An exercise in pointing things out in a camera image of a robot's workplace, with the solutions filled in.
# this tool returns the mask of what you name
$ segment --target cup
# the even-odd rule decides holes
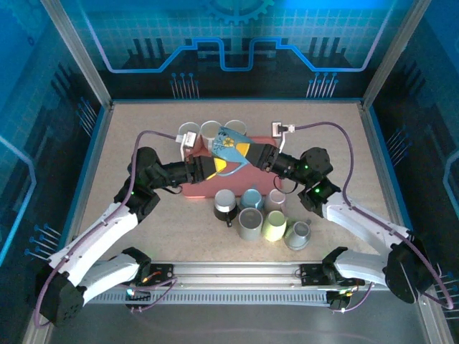
[[[231,120],[224,125],[226,128],[234,130],[239,134],[246,135],[247,134],[247,126],[241,120]]]
[[[276,242],[282,239],[286,226],[287,221],[284,214],[281,211],[274,210],[266,216],[261,232],[269,242]]]
[[[284,242],[289,249],[298,251],[304,249],[311,238],[311,228],[306,222],[295,222],[287,229]]]
[[[202,137],[201,137],[201,127],[199,126],[199,124],[195,123],[195,122],[186,122],[182,125],[180,125],[180,128],[179,128],[179,133],[177,134],[177,137],[176,137],[176,142],[178,143],[181,143],[182,140],[183,140],[183,137],[186,133],[188,133],[189,131],[192,131],[193,133],[196,133],[197,135],[197,138],[196,138],[196,142],[194,143],[194,147],[193,148],[188,148],[186,149],[185,151],[185,155],[189,155],[189,154],[195,154],[195,153],[198,153],[201,148],[202,148]]]
[[[237,233],[249,242],[257,240],[261,234],[263,215],[258,209],[246,208],[239,214],[239,226]]]
[[[271,190],[265,199],[265,211],[267,213],[274,210],[284,211],[284,208],[285,194],[276,189]]]
[[[263,208],[263,197],[261,193],[254,188],[246,190],[241,197],[240,208],[255,208],[261,210]]]
[[[223,189],[215,194],[214,214],[220,221],[225,221],[228,227],[237,216],[236,196],[231,190]]]
[[[218,135],[218,131],[222,125],[215,120],[208,120],[203,125],[201,125],[201,136],[204,147],[212,152],[212,146],[214,145],[214,140]]]

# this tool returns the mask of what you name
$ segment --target enclosure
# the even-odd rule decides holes
[[[269,139],[272,121],[329,121],[354,147],[352,198],[422,238],[457,307],[458,17],[454,0],[0,0],[0,342],[457,343],[456,309],[426,297],[407,305],[383,286],[344,315],[275,301],[301,290],[299,264],[337,247],[375,253],[307,212],[297,193],[288,217],[312,221],[301,251],[242,241],[214,217],[212,199],[161,193],[101,258],[134,246],[175,266],[175,293],[202,300],[144,315],[95,300],[67,326],[36,329],[24,285],[31,259],[107,209],[142,130],[175,136],[189,121],[242,120],[247,136]],[[163,163],[181,160],[173,140],[141,145]],[[287,154],[311,147],[328,151],[342,186],[345,138],[322,127],[287,135]],[[250,285],[273,300],[207,300],[247,300]],[[445,299],[438,285],[428,291]]]

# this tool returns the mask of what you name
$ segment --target light green cup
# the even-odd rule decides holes
[[[269,242],[276,242],[282,239],[286,226],[287,219],[284,214],[281,211],[274,210],[266,216],[261,233]]]

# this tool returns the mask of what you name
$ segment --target gray cup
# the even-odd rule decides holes
[[[258,209],[245,208],[239,214],[239,226],[237,233],[249,242],[260,238],[263,215]]]
[[[311,228],[309,224],[299,221],[295,222],[284,236],[284,242],[289,249],[298,251],[304,249],[311,238]]]

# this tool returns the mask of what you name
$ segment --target wire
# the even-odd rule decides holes
[[[365,300],[368,298],[368,296],[370,295],[370,292],[372,290],[372,288],[374,287],[374,283],[370,283],[370,285],[368,286],[368,289],[366,290],[364,296],[360,299],[360,301],[358,301],[354,306],[352,306],[351,308],[345,308],[343,310],[331,310],[332,313],[346,313],[346,312],[351,312],[352,310],[355,310],[356,308],[360,307],[364,302]]]
[[[385,230],[387,230],[391,234],[395,235],[398,239],[403,241],[419,257],[419,259],[425,265],[427,270],[429,270],[429,272],[432,275],[432,277],[434,278],[434,280],[438,283],[438,286],[440,287],[441,291],[443,292],[443,294],[445,296],[446,305],[443,302],[441,302],[439,299],[433,297],[432,295],[429,295],[429,294],[427,294],[425,292],[423,292],[422,294],[424,296],[428,297],[429,299],[431,299],[432,301],[435,301],[437,304],[441,305],[442,307],[445,307],[445,308],[447,308],[449,310],[452,310],[454,308],[453,299],[451,298],[449,292],[447,291],[446,286],[443,284],[443,281],[441,280],[440,276],[435,271],[434,267],[430,264],[430,262],[427,260],[427,258],[424,257],[424,255],[421,253],[421,251],[410,240],[405,238],[399,232],[393,231],[393,233],[392,233],[392,228],[389,227],[388,225],[386,225],[384,222],[374,218],[370,214],[367,214],[365,211],[362,211],[361,209],[359,209],[359,208],[357,208],[355,206],[352,206],[350,200],[347,197],[347,187],[349,185],[349,181],[351,180],[352,173],[354,172],[354,149],[352,148],[351,139],[350,139],[348,133],[344,130],[344,128],[341,127],[340,125],[334,123],[334,122],[323,121],[323,122],[317,122],[317,123],[312,123],[312,124],[308,124],[308,125],[302,125],[302,126],[296,127],[295,129],[296,130],[309,129],[309,128],[313,128],[313,127],[318,127],[320,125],[331,125],[331,126],[333,126],[335,128],[338,128],[343,133],[344,137],[346,138],[346,141],[347,141],[347,144],[348,144],[348,147],[349,147],[349,154],[351,156],[351,165],[349,166],[349,174],[348,174],[348,176],[346,178],[346,181],[344,181],[344,186],[343,186],[343,198],[344,198],[344,201],[346,202],[346,204],[352,210],[355,210],[357,213],[359,213],[362,216],[366,217],[368,220],[373,221],[375,224],[378,224],[379,226],[381,226],[382,228],[384,228]]]
[[[133,155],[132,155],[132,160],[131,160],[131,175],[134,176],[136,174],[136,164],[137,164],[137,150],[138,146],[140,144],[142,136],[145,134],[153,134],[153,135],[158,135],[162,136],[164,138],[170,138],[172,140],[175,140],[175,137],[172,135],[160,133],[158,131],[154,130],[144,130],[141,133],[138,134],[136,138],[136,143],[134,144],[134,149],[133,149]],[[44,299],[44,295],[46,294],[46,291],[48,290],[49,284],[51,283],[52,279],[56,276],[56,274],[59,272],[59,270],[64,266],[66,262],[69,261],[70,257],[75,253],[75,251],[80,247],[83,242],[85,242],[89,237],[91,237],[96,231],[98,231],[102,226],[104,226],[105,223],[109,222],[110,220],[114,219],[118,212],[123,208],[127,203],[129,198],[131,197],[131,192],[134,188],[134,181],[135,178],[131,178],[130,183],[129,183],[129,188],[128,191],[126,192],[126,196],[121,202],[121,204],[118,206],[118,208],[111,213],[109,216],[107,216],[103,221],[99,222],[96,226],[94,226],[90,231],[88,231],[84,236],[81,237],[80,240],[78,240],[72,248],[68,251],[68,253],[62,257],[59,263],[57,263],[56,267],[51,271],[49,274],[48,278],[43,284],[42,289],[40,290],[40,293],[38,294],[37,298],[37,303],[35,305],[35,311],[34,311],[34,324],[37,328],[44,328],[48,326],[51,322],[48,321],[45,324],[40,324],[40,309],[42,308],[42,303]]]
[[[276,178],[279,178],[279,179],[280,179],[280,177],[276,174],[276,175],[274,176],[274,179],[273,179],[273,185],[274,185],[275,189],[276,189],[277,191],[279,191],[281,194],[284,194],[284,195],[293,194],[293,193],[295,192],[296,188],[298,188],[298,183],[295,183],[295,186],[293,187],[293,190],[292,190],[292,191],[284,192],[284,191],[280,190],[280,189],[278,188],[277,185],[275,185],[275,179],[276,179]]]
[[[171,279],[168,279],[164,282],[161,282],[161,283],[158,283],[157,285],[154,285],[154,287],[161,287],[163,285],[167,285],[168,283],[171,283],[171,285],[169,286],[169,288],[155,301],[153,302],[151,305],[148,305],[148,306],[145,306],[145,307],[132,307],[131,308],[131,313],[134,313],[134,312],[139,312],[139,313],[142,313],[142,312],[145,312],[146,310],[149,310],[150,308],[153,308],[155,307],[160,301],[162,301],[166,296],[167,294],[169,294],[172,290],[172,288],[174,288],[174,285],[177,283],[177,278],[171,278]],[[140,287],[139,289],[133,289],[133,290],[138,290],[138,291],[149,291],[151,289],[148,289],[146,290],[145,288],[142,288]]]

